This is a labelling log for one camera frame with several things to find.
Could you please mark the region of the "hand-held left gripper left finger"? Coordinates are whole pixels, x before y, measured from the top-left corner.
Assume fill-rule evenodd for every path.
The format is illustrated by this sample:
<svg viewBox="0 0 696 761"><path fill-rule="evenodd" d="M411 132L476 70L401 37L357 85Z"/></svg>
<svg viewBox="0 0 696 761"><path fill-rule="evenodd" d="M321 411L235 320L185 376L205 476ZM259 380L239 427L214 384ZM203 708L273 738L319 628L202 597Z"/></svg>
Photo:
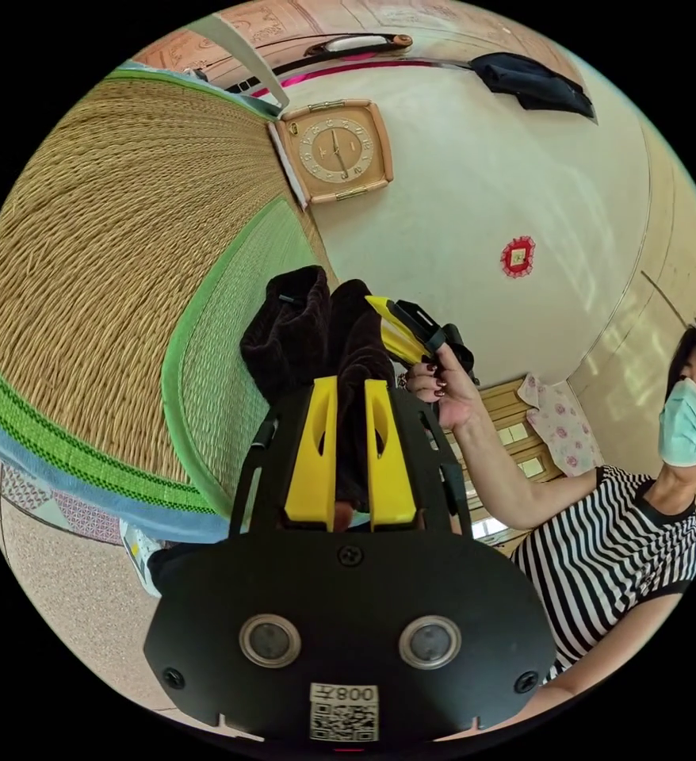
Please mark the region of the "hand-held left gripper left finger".
<svg viewBox="0 0 696 761"><path fill-rule="evenodd" d="M337 412L337 377L315 379L285 501L285 513L290 522L333 530Z"/></svg>

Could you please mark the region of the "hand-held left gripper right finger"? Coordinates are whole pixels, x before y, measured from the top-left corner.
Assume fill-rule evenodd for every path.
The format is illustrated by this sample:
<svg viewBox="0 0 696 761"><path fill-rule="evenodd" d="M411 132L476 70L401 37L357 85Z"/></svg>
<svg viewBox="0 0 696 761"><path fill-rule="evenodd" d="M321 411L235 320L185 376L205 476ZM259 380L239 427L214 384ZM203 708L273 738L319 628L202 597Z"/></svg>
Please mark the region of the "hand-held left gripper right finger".
<svg viewBox="0 0 696 761"><path fill-rule="evenodd" d="M387 384L367 380L364 394L371 530L394 530L415 518L403 445Z"/></svg>

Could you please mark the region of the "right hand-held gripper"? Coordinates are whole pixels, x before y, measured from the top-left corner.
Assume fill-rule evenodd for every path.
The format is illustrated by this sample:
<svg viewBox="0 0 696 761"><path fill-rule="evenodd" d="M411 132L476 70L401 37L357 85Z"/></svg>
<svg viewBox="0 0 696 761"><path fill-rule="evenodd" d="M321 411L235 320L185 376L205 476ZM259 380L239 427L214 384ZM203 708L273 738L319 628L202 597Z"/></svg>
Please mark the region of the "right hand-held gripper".
<svg viewBox="0 0 696 761"><path fill-rule="evenodd" d="M474 384L480 380L474 373L472 351L463 343L453 323L440 325L418 304L387 297L365 296L367 304L381 317L381 339L385 349L397 362L415 365L432 360L446 344Z"/></svg>

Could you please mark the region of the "person's right hand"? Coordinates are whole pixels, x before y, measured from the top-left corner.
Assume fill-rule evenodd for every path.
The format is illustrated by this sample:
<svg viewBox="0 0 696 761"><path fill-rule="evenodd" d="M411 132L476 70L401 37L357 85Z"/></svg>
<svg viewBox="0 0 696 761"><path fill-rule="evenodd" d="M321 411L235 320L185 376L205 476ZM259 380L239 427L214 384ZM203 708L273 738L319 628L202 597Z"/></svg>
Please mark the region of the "person's right hand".
<svg viewBox="0 0 696 761"><path fill-rule="evenodd" d="M441 427L454 434L484 430L490 423L480 394L449 344L435 360L424 360L406 373L406 389L419 400L438 406Z"/></svg>

